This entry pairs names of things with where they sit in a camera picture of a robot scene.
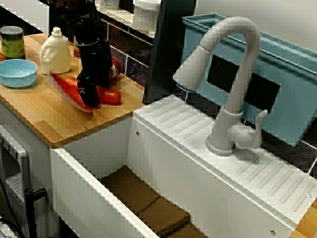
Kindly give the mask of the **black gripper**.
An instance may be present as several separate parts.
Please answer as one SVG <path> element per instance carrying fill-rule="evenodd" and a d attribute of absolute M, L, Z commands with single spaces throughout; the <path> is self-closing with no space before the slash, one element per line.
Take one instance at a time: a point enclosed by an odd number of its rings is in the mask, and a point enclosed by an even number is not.
<path fill-rule="evenodd" d="M 77 80 L 78 91 L 84 105 L 97 107 L 100 104 L 97 86 L 110 87 L 110 69 L 112 58 L 109 42 L 98 39 L 91 44 L 76 41 L 75 46 L 79 49 L 82 70 Z"/>

